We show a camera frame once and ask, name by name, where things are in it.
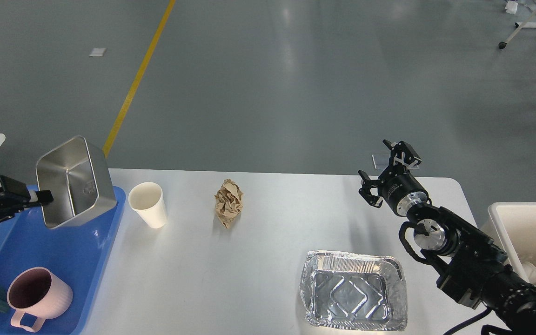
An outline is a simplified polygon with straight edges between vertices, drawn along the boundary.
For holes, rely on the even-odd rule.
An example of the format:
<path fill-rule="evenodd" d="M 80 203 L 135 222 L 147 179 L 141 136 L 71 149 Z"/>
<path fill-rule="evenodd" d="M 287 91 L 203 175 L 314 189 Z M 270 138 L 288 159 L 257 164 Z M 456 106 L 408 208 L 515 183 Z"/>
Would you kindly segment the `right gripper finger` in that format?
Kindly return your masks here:
<path fill-rule="evenodd" d="M 416 169 L 421 164 L 421 157 L 408 142 L 391 142 L 386 139 L 382 140 L 382 142 L 390 151 L 389 164 L 382 174 L 403 174 L 409 170 Z"/>
<path fill-rule="evenodd" d="M 381 195 L 374 195 L 371 190 L 378 189 L 382 181 L 379 178 L 373 180 L 364 170 L 358 170 L 358 174 L 361 178 L 359 194 L 370 206 L 380 208 L 383 203 L 383 198 Z"/>

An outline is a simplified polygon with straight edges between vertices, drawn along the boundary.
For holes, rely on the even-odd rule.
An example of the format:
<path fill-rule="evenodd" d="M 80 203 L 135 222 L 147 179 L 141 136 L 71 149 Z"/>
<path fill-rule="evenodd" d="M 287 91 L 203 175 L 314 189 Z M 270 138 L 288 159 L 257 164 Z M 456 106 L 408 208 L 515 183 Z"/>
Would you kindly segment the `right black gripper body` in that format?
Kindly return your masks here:
<path fill-rule="evenodd" d="M 410 173 L 388 178 L 379 187 L 379 195 L 393 213 L 405 217 L 415 205 L 429 202 L 429 194 Z"/>

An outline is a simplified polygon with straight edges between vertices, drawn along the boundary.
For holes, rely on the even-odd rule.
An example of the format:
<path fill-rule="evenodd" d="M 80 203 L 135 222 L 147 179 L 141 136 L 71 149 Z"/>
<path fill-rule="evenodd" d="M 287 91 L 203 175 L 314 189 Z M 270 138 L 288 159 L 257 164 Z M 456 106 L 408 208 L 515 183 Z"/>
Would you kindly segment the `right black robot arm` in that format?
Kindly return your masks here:
<path fill-rule="evenodd" d="M 372 207 L 386 203 L 406 218 L 398 231 L 404 250 L 438 273 L 436 286 L 456 303 L 485 311 L 447 331 L 458 331 L 494 313 L 505 328 L 486 324 L 483 335 L 536 335 L 536 286 L 524 280 L 507 253 L 468 221 L 445 207 L 436 207 L 426 189 L 411 174 L 421 157 L 407 142 L 383 140 L 389 151 L 387 167 L 372 179 L 359 170 L 359 194 Z"/>

